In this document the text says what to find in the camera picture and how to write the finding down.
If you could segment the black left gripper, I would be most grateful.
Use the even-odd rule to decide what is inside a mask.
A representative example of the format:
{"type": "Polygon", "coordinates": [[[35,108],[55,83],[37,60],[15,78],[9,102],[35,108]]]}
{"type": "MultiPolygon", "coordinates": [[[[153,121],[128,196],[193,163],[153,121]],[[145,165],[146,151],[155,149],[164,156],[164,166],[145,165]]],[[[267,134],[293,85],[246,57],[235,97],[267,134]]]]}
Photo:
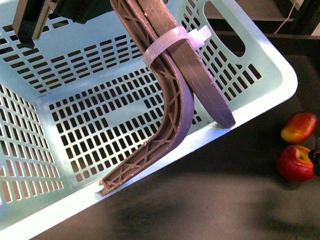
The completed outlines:
{"type": "Polygon", "coordinates": [[[109,0],[20,0],[12,28],[20,44],[29,49],[35,46],[43,32],[50,12],[79,24],[113,10],[109,0]]]}

